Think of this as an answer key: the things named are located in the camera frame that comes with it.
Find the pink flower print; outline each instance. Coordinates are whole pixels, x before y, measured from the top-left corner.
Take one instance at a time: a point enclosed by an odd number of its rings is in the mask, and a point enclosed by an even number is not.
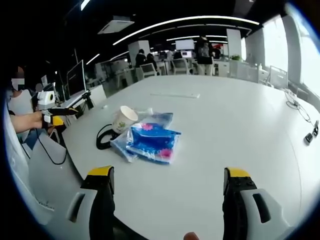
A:
[[[163,158],[170,158],[171,157],[171,154],[172,154],[172,150],[171,149],[168,149],[168,148],[165,148],[165,149],[162,149],[161,151],[159,151],[158,155],[163,157]]]
[[[148,124],[148,123],[143,123],[142,128],[143,128],[143,130],[150,131],[151,129],[154,128],[154,126],[152,126],[151,124]]]

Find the desk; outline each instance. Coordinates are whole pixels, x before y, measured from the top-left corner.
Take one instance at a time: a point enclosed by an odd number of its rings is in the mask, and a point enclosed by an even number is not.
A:
[[[304,144],[312,126],[286,101],[280,90],[243,80],[153,76],[108,98],[67,128],[63,138],[82,178],[94,167],[114,166],[114,214],[140,235],[178,240],[194,231],[203,240],[222,239],[227,166],[248,171],[255,184],[283,206],[291,225],[316,197],[320,137],[310,146]],[[320,118],[313,106],[299,102],[313,121]],[[111,149],[96,148],[97,132],[112,122],[121,105],[174,113],[170,129],[182,135],[171,165],[139,159],[128,163]]]

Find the paper cup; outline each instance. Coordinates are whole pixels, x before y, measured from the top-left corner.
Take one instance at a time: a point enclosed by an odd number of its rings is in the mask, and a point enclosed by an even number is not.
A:
[[[128,106],[121,106],[115,120],[112,123],[112,129],[117,134],[122,134],[132,124],[138,121],[138,115]]]

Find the black ceiling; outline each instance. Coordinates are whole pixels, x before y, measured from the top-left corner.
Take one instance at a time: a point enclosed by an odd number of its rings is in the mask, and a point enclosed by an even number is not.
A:
[[[166,39],[206,35],[226,35],[223,24],[256,30],[259,26],[228,19],[196,19],[179,21],[149,29],[119,44],[113,43],[137,30],[167,20],[203,15],[220,15],[246,18],[263,23],[283,11],[284,0],[90,0],[83,11],[83,0],[12,2],[9,39],[12,55],[23,65],[45,65],[53,69],[72,66],[77,57],[86,63],[96,54],[96,62],[106,61],[127,51],[127,46],[138,39],[149,40],[150,46],[165,44]],[[121,32],[97,33],[112,16],[128,16],[135,23]],[[240,29],[245,36],[249,30]]]

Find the window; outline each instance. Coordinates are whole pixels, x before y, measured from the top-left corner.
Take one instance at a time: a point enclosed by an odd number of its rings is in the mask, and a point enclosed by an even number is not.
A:
[[[246,39],[241,39],[241,57],[245,61],[247,59],[247,47],[246,47]]]
[[[320,54],[309,32],[301,22],[297,23],[301,49],[301,82],[320,96]]]
[[[282,18],[276,16],[263,25],[265,65],[288,71],[288,44]]]

